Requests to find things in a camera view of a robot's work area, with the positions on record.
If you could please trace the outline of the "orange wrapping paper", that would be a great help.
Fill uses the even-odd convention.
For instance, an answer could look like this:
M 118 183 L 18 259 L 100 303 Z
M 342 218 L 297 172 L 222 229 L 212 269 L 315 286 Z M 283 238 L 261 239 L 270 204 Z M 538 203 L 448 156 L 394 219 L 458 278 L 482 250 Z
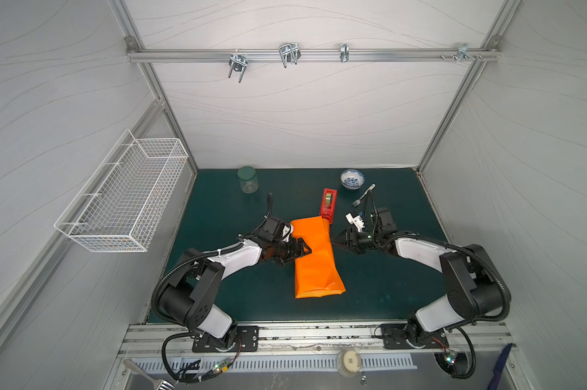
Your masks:
M 329 235 L 329 221 L 320 216 L 296 219 L 293 238 L 302 238 L 311 253 L 295 260 L 296 299 L 341 295 L 346 287 L 340 278 Z

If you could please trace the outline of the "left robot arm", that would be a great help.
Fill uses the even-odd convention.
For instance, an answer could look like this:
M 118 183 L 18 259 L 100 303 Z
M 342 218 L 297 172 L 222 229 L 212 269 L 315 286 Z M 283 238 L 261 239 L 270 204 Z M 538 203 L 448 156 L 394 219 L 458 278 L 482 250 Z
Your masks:
M 222 282 L 267 260 L 286 265 L 310 255 L 311 247 L 303 238 L 293 237 L 293 228 L 293 224 L 268 215 L 236 244 L 207 252 L 186 250 L 155 286 L 151 312 L 190 333 L 209 335 L 221 349 L 231 348 L 238 323 L 215 304 Z

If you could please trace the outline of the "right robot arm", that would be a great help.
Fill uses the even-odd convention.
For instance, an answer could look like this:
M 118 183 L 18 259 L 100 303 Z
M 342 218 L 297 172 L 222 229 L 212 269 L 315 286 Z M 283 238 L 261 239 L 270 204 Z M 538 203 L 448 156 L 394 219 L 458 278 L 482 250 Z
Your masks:
M 346 219 L 350 227 L 332 239 L 335 247 L 353 254 L 379 250 L 442 274 L 445 295 L 418 309 L 401 331 L 409 345 L 422 349 L 442 331 L 478 321 L 501 322 L 509 315 L 511 292 L 484 247 L 399 232 L 387 208 L 371 213 L 368 223 L 359 215 Z

